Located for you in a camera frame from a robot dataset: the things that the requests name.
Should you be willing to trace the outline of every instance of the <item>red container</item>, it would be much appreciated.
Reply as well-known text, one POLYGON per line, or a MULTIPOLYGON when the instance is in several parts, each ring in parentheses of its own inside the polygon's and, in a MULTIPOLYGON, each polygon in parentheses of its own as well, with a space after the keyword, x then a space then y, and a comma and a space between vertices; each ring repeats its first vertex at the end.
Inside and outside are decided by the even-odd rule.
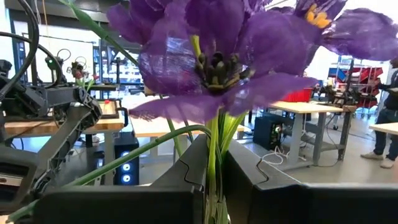
POLYGON ((309 102, 311 99, 311 88, 305 88, 300 91, 295 91, 289 95, 287 95, 282 101, 285 102, 309 102))

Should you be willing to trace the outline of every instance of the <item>white shoe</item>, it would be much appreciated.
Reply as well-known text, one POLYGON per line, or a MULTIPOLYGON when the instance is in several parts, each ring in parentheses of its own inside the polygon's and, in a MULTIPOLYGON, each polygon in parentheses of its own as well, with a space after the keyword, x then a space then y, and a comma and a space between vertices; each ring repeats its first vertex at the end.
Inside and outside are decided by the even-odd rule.
POLYGON ((381 161, 380 167, 385 169, 391 169, 394 166, 394 163, 395 161, 385 158, 383 161, 381 161))
POLYGON ((362 158, 365 159, 374 159, 374 160, 383 160, 383 155, 376 155, 374 152, 369 152, 367 154, 361 154, 362 158))

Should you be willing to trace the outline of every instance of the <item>floor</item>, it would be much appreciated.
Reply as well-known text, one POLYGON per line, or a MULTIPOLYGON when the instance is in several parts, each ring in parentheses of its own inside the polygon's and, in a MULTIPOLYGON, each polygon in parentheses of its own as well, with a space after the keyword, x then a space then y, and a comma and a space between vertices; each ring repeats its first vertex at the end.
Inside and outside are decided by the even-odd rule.
MULTIPOLYGON (((339 119, 339 127, 342 127, 342 119, 339 119)), ((374 123, 374 117, 361 119, 360 116, 352 120, 348 148, 344 161, 337 162, 337 152, 328 151, 321 154, 320 166, 302 169, 289 170, 286 173, 302 182, 329 182, 329 183, 398 183, 398 162, 391 170, 379 167, 378 161, 367 161, 360 158, 360 154, 369 152, 374 147, 374 133, 368 129, 368 124, 374 123)), ((324 141, 332 143, 338 142, 340 132, 328 129, 325 132, 324 141)), ((23 139, 26 150, 38 151, 48 138, 23 139)), ((140 138, 140 145, 149 142, 149 138, 140 138)), ((21 148, 19 139, 14 140, 17 148, 21 148)), ((147 158, 149 152, 142 155, 140 164, 140 184, 148 184, 160 177, 172 165, 172 146, 173 141, 167 141, 159 146, 158 154, 164 156, 160 162, 151 163, 147 158)), ((252 142, 244 144, 249 150, 259 156, 263 156, 267 151, 261 146, 252 142)), ((311 154, 312 148, 307 146, 303 154, 311 154)))

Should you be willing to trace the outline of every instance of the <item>computer tower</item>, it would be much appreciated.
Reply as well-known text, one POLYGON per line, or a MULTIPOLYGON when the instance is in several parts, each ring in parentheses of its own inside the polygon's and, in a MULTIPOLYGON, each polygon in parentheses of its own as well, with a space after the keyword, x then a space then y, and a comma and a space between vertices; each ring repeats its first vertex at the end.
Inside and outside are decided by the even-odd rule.
POLYGON ((282 121, 273 114, 257 117, 254 124, 253 142, 267 150, 280 146, 282 121))
MULTIPOLYGON (((125 156, 137 149, 139 143, 132 133, 120 133, 120 137, 114 140, 115 158, 125 156)), ((114 185, 139 185, 139 157, 119 166, 113 177, 114 185)))

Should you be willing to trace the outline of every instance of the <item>person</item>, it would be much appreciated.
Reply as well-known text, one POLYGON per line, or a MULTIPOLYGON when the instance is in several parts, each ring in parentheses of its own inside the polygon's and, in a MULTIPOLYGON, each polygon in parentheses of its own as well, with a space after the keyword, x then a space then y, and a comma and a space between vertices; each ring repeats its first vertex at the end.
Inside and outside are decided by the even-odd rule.
MULTIPOLYGON (((390 64, 393 69, 398 68, 398 57, 391 60, 390 64)), ((377 84, 377 88, 380 90, 388 90, 391 88, 398 87, 398 70, 396 70, 391 77, 391 84, 385 85, 382 83, 377 84)), ((377 117, 376 124, 386 124, 398 122, 398 96, 389 94, 387 99, 384 101, 384 107, 380 110, 379 116, 377 117)), ((391 145, 389 153, 386 158, 383 157, 384 148, 386 147, 387 134, 376 132, 376 145, 373 152, 362 154, 361 157, 365 159, 375 159, 382 161, 380 166, 385 169, 390 169, 394 166, 395 160, 398 157, 398 136, 391 136, 391 145)))

